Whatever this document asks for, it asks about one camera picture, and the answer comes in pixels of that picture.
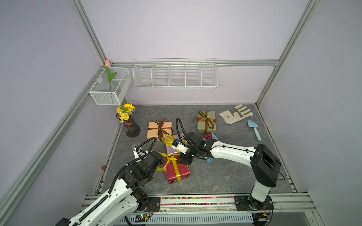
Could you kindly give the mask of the blue gift box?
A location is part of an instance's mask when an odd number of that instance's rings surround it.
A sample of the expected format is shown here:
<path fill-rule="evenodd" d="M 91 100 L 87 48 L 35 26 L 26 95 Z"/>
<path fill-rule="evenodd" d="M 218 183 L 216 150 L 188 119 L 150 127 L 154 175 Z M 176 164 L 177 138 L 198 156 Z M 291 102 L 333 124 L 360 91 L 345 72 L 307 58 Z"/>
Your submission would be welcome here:
<path fill-rule="evenodd" d="M 201 150 L 204 152 L 203 158 L 206 160 L 207 163 L 213 161 L 213 156 L 211 155 L 212 146 L 215 142 L 219 141 L 217 136 L 214 134 L 214 139 L 203 140 L 203 144 L 201 145 Z"/>

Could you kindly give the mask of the red gift box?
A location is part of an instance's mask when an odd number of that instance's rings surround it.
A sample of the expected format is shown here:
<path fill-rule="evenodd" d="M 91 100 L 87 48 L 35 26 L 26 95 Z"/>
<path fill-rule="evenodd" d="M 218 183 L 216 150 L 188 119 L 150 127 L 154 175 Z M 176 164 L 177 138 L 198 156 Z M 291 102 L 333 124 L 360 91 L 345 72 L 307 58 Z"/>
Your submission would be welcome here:
<path fill-rule="evenodd" d="M 191 176 L 189 166 L 178 163 L 180 155 L 170 155 L 165 158 L 164 172 L 169 184 L 179 182 Z"/>

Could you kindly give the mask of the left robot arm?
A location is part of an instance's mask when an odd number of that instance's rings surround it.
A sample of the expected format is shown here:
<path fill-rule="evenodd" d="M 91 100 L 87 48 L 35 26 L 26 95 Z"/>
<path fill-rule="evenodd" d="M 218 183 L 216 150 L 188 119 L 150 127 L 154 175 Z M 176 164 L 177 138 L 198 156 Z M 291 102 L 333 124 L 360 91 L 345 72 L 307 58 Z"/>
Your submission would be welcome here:
<path fill-rule="evenodd" d="M 141 189 L 164 163 L 165 155 L 150 151 L 125 164 L 111 186 L 96 201 L 71 219 L 62 218 L 57 226 L 112 226 L 135 211 L 146 208 L 148 196 Z"/>

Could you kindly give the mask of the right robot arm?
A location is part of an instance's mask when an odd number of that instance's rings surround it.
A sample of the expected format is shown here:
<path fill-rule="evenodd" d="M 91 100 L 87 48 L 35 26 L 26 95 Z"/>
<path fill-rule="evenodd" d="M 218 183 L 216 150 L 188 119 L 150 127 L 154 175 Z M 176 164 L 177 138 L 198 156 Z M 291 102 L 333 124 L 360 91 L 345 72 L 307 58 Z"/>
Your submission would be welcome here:
<path fill-rule="evenodd" d="M 190 132 L 183 139 L 172 142 L 172 148 L 179 153 L 177 162 L 190 166 L 194 158 L 224 159 L 250 167 L 255 176 L 255 183 L 247 199 L 250 208 L 255 210 L 265 204 L 269 192 L 276 187 L 281 161 L 265 145 L 242 147 L 223 143 L 217 139 L 203 139 Z"/>

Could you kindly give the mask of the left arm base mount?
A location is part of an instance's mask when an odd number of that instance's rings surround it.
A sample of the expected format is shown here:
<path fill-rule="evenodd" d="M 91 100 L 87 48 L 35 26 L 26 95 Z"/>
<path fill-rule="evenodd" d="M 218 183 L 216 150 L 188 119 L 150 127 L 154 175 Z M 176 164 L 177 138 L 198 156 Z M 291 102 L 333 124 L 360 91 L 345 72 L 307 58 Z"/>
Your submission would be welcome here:
<path fill-rule="evenodd" d="M 159 196 L 148 197 L 146 201 L 142 201 L 136 212 L 159 212 L 161 207 L 161 198 Z"/>

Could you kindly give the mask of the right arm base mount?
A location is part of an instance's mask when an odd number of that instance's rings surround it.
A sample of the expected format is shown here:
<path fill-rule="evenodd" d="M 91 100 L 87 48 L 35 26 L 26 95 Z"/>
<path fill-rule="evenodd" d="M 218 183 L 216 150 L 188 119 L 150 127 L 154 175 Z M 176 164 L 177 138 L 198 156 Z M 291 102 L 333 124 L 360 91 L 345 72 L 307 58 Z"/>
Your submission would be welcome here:
<path fill-rule="evenodd" d="M 266 200 L 261 202 L 250 195 L 236 195 L 234 197 L 237 211 L 262 211 L 262 210 L 274 210 L 272 199 L 267 195 Z"/>

